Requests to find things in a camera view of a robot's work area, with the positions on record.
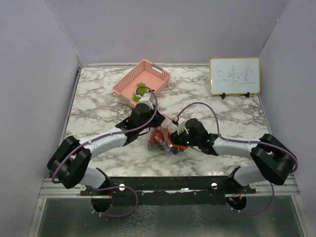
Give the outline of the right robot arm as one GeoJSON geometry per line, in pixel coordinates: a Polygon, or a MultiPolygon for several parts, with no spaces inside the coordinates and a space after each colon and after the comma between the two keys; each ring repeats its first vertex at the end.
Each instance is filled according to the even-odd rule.
{"type": "Polygon", "coordinates": [[[222,138],[208,133],[196,118],[185,120],[170,134],[172,145],[198,147],[204,154],[236,156],[253,160],[253,165],[235,168],[227,180],[232,193],[251,183],[269,181],[283,185],[288,175],[297,168],[297,158],[276,137],[264,134],[258,140],[222,138]]]}

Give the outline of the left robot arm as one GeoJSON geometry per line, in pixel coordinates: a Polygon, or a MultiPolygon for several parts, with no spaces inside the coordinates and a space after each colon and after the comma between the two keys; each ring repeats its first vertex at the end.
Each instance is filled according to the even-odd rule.
{"type": "Polygon", "coordinates": [[[129,117],[101,135],[81,139],[66,137],[47,163],[52,183],[61,183],[67,189],[85,185],[99,195],[105,194],[109,189],[108,177],[100,169],[89,168],[90,160],[132,143],[143,130],[157,128],[164,120],[165,116],[157,111],[156,106],[140,103],[129,117]]]}

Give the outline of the green fake grapes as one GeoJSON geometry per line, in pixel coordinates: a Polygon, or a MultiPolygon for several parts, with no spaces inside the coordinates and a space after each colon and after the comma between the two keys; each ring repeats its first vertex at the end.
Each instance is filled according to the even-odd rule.
{"type": "Polygon", "coordinates": [[[137,88],[136,91],[133,92],[132,99],[135,102],[138,102],[142,95],[144,95],[148,90],[145,88],[145,83],[140,82],[136,84],[137,88]]]}

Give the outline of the clear zip top bag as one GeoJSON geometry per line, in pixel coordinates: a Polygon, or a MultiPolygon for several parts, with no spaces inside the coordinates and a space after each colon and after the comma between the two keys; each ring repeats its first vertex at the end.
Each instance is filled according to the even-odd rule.
{"type": "Polygon", "coordinates": [[[188,146],[175,145],[170,140],[170,134],[177,131],[177,126],[172,123],[170,115],[163,114],[165,120],[161,126],[151,128],[147,136],[149,151],[159,151],[165,154],[177,155],[184,152],[188,146]]]}

